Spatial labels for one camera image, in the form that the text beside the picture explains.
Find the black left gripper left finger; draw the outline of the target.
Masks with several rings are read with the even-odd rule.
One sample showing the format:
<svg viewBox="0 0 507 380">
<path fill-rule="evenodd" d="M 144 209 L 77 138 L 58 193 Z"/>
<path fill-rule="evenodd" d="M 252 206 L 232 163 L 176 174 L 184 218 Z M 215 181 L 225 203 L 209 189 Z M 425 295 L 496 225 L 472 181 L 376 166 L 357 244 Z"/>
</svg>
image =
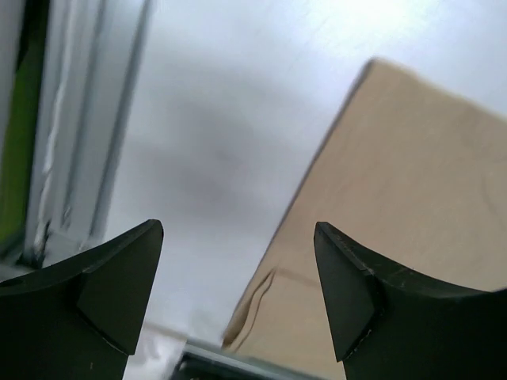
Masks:
<svg viewBox="0 0 507 380">
<path fill-rule="evenodd" d="M 121 379 L 135 354 L 163 227 L 150 219 L 1 284 L 3 379 Z"/>
</svg>

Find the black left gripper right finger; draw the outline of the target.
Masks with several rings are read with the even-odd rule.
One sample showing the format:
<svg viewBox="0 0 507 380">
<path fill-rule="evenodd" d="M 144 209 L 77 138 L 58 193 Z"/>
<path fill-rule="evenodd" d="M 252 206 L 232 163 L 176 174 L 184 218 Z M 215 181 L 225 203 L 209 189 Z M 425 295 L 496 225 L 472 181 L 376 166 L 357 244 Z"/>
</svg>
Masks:
<svg viewBox="0 0 507 380">
<path fill-rule="evenodd" d="M 314 228 L 334 353 L 349 379 L 503 379 L 506 292 L 416 272 L 327 222 Z"/>
</svg>

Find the beige t shirt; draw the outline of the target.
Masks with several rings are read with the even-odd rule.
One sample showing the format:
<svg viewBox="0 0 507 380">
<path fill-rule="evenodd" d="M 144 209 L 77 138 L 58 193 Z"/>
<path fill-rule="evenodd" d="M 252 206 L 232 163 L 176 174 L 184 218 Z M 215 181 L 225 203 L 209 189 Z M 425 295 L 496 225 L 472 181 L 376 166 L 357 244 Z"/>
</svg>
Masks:
<svg viewBox="0 0 507 380">
<path fill-rule="evenodd" d="M 317 222 L 428 276 L 505 287 L 505 118 L 384 60 L 360 73 L 223 334 L 230 352 L 342 379 Z"/>
</svg>

